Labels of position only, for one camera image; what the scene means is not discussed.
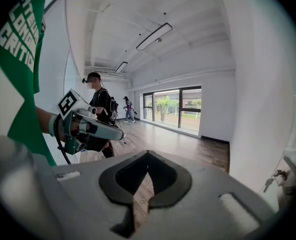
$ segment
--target key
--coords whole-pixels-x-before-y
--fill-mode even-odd
[[[273,182],[273,179],[272,178],[267,179],[267,181],[265,183],[265,188],[263,190],[264,193],[266,193],[268,187],[272,184],[272,182]]]

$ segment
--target ceiling light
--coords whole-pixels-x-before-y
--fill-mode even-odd
[[[127,62],[122,62],[121,65],[117,68],[116,73],[119,73],[122,71],[122,69],[124,69],[124,67],[127,65]]]
[[[143,51],[147,46],[152,44],[154,41],[162,37],[164,34],[168,33],[172,30],[172,26],[169,23],[165,23],[160,28],[158,28],[155,32],[151,33],[146,39],[144,39],[138,46],[137,50]]]

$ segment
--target wooden floor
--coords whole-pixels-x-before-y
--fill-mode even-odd
[[[191,159],[196,163],[209,163],[224,171],[228,170],[228,144],[186,136],[142,121],[136,123],[121,121],[120,125],[126,134],[125,143],[123,140],[112,141],[115,156],[133,151],[156,150]],[[100,159],[104,159],[101,152],[86,151],[81,153],[80,162]],[[147,175],[133,196],[136,228],[148,216],[148,201],[151,197],[153,197],[153,186],[151,178]]]

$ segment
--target jeans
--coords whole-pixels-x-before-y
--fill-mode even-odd
[[[130,118],[132,121],[134,121],[132,110],[126,111],[126,121],[128,120],[128,118]]]

